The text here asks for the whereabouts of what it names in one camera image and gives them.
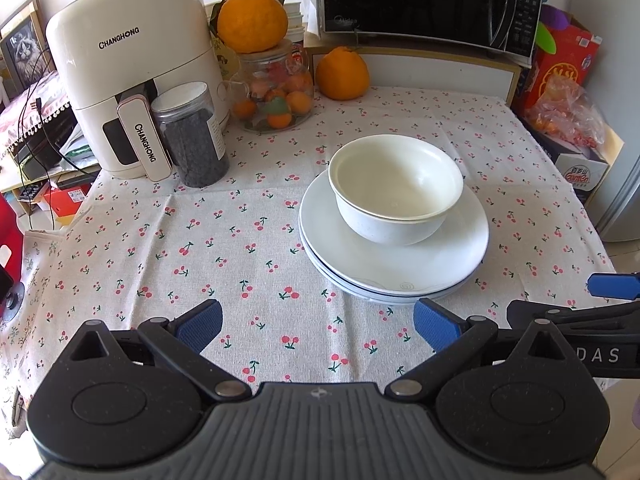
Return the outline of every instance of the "white plate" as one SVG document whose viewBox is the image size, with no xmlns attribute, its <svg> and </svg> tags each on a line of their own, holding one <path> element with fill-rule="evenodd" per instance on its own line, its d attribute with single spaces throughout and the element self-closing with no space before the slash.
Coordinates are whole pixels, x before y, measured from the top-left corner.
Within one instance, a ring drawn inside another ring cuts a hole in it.
<svg viewBox="0 0 640 480">
<path fill-rule="evenodd" d="M 416 301 L 418 301 L 420 298 L 424 297 L 423 294 L 420 294 L 418 296 L 390 296 L 386 294 L 379 294 L 371 290 L 367 290 L 366 288 L 361 288 L 353 283 L 347 282 L 342 277 L 335 274 L 331 269 L 329 269 L 329 267 L 327 267 L 324 263 L 320 261 L 318 256 L 316 256 L 316 254 L 311 250 L 311 247 L 309 247 L 308 243 L 306 242 L 305 237 L 302 234 L 302 230 L 300 234 L 301 234 L 300 239 L 302 240 L 302 243 L 305 247 L 306 256 L 308 256 L 308 258 L 311 260 L 311 263 L 313 264 L 313 266 L 326 279 L 328 279 L 335 286 L 340 288 L 340 290 L 343 290 L 347 294 L 351 294 L 356 298 L 360 298 L 361 300 L 369 301 L 371 303 L 381 303 L 381 304 L 388 304 L 393 306 L 412 305 Z M 428 294 L 427 298 L 429 298 L 430 300 L 439 300 L 440 298 L 444 298 L 445 296 L 448 296 L 449 294 L 452 294 L 453 292 L 457 291 L 462 285 L 465 284 L 465 282 L 466 282 L 466 279 L 462 280 L 457 285 L 446 288 L 445 290 L 434 292 L 433 294 Z"/>
<path fill-rule="evenodd" d="M 410 246 L 370 242 L 342 219 L 326 171 L 302 197 L 299 222 L 307 245 L 335 274 L 395 296 L 426 296 L 461 282 L 480 264 L 489 243 L 486 214 L 467 187 L 426 240 Z"/>
</svg>

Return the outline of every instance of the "power cord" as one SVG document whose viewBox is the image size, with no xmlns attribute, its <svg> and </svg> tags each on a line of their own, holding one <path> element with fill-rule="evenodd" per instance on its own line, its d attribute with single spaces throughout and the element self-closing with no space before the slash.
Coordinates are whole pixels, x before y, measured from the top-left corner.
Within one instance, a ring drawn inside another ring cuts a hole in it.
<svg viewBox="0 0 640 480">
<path fill-rule="evenodd" d="M 38 58 L 36 59 L 36 62 L 33 65 L 33 70 L 31 71 L 31 78 L 30 80 L 33 79 L 33 76 L 36 72 L 36 67 L 38 65 L 38 62 L 40 61 L 40 58 L 44 55 L 45 52 L 47 52 L 49 49 L 45 48 L 40 52 L 40 55 L 38 56 Z M 49 63 L 51 63 L 52 58 L 49 57 L 49 60 L 47 61 L 47 64 L 45 66 L 45 69 L 49 67 Z M 50 176 L 49 176 L 49 171 L 47 171 L 47 168 L 44 167 L 44 164 L 42 164 L 34 155 L 33 155 L 33 151 L 31 150 L 31 147 L 29 146 L 28 140 L 26 139 L 26 136 L 24 135 L 24 114 L 27 110 L 27 104 L 29 103 L 29 99 L 31 98 L 31 96 L 33 95 L 33 93 L 35 92 L 36 88 L 38 87 L 38 85 L 40 84 L 40 82 L 42 81 L 42 78 L 44 76 L 44 71 L 43 73 L 40 75 L 40 78 L 38 78 L 38 80 L 36 81 L 35 84 L 31 85 L 31 88 L 29 88 L 28 92 L 27 92 L 27 97 L 24 101 L 24 106 L 22 107 L 22 110 L 20 111 L 20 115 L 18 116 L 18 140 L 20 138 L 22 138 L 22 140 L 24 141 L 24 145 L 27 147 L 27 150 L 29 150 L 29 154 L 31 155 L 31 158 L 33 158 L 34 160 L 36 160 L 36 162 L 38 164 L 40 164 L 40 166 L 42 167 L 42 169 L 44 170 L 45 174 L 47 175 L 47 181 L 49 182 L 49 204 L 51 202 L 51 188 L 50 188 Z M 18 163 L 18 172 L 20 173 L 20 181 L 22 183 L 22 188 L 25 189 L 25 185 L 24 185 L 24 175 L 22 174 L 22 169 L 20 168 L 20 163 Z M 33 206 L 33 204 L 31 203 L 31 195 L 27 194 L 27 199 L 29 201 L 29 228 L 33 229 L 33 224 L 31 223 L 31 207 Z M 51 213 L 51 228 L 53 230 L 56 229 L 56 223 L 55 220 L 53 218 L 53 209 L 50 208 L 50 213 Z"/>
<path fill-rule="evenodd" d="M 42 124 L 42 131 L 44 133 L 44 136 L 49 142 L 49 144 L 51 145 L 53 151 L 56 152 L 61 158 L 64 158 L 69 164 L 71 164 L 74 168 L 76 168 L 76 170 L 80 171 L 80 173 L 84 173 L 87 176 L 93 176 L 91 173 L 87 173 L 85 170 L 81 170 L 80 168 L 78 168 L 74 163 L 72 163 L 68 158 L 66 158 L 66 156 L 60 153 L 59 149 L 55 147 L 44 125 L 44 119 L 42 118 L 42 99 L 40 99 L 39 97 L 36 97 L 36 110 L 38 111 L 38 117 L 40 117 L 40 123 Z"/>
</svg>

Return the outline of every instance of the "tablecloth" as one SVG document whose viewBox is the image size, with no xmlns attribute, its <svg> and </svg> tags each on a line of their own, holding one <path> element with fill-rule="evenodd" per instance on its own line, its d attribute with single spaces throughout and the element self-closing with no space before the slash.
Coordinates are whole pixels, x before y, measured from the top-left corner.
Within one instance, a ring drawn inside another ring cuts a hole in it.
<svg viewBox="0 0 640 480">
<path fill-rule="evenodd" d="M 440 303 L 461 317 L 508 326 L 523 299 L 570 306 L 592 298 L 586 279 L 613 267 L 582 205 L 504 102 L 491 97 L 371 88 L 361 99 L 316 97 L 288 132 L 225 133 L 228 174 L 189 189 L 102 172 L 63 233 L 25 238 L 25 305 L 0 326 L 1 376 L 26 403 L 78 326 L 111 329 L 174 318 L 207 298 L 223 305 L 204 357 L 254 388 L 262 381 L 375 381 L 383 387 L 433 350 L 412 308 L 370 304 L 325 280 L 305 256 L 298 207 L 343 144 L 395 133 L 448 153 L 490 224 L 484 261 Z"/>
</svg>

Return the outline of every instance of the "air fryer window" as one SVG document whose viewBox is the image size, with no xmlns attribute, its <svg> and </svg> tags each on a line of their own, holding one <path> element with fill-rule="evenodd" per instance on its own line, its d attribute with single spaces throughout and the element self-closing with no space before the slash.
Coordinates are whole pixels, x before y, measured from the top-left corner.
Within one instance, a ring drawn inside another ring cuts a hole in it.
<svg viewBox="0 0 640 480">
<path fill-rule="evenodd" d="M 108 123 L 102 125 L 102 130 L 111 145 L 113 153 L 116 154 L 118 161 L 123 166 L 129 164 L 135 164 L 138 161 L 136 152 L 133 151 L 133 147 L 129 142 L 129 137 L 122 127 L 122 123 L 119 119 L 114 119 Z"/>
</svg>

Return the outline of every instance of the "metal screw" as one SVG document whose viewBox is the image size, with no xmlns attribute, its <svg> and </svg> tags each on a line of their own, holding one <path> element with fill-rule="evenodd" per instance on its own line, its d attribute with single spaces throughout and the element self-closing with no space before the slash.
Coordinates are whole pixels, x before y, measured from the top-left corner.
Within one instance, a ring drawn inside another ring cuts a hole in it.
<svg viewBox="0 0 640 480">
<path fill-rule="evenodd" d="M 410 397 L 422 391 L 422 385 L 412 379 L 398 379 L 391 383 L 391 391 L 398 397 Z"/>
<path fill-rule="evenodd" d="M 216 384 L 214 391 L 220 397 L 238 397 L 245 393 L 246 386 L 243 382 L 232 379 Z"/>
</svg>

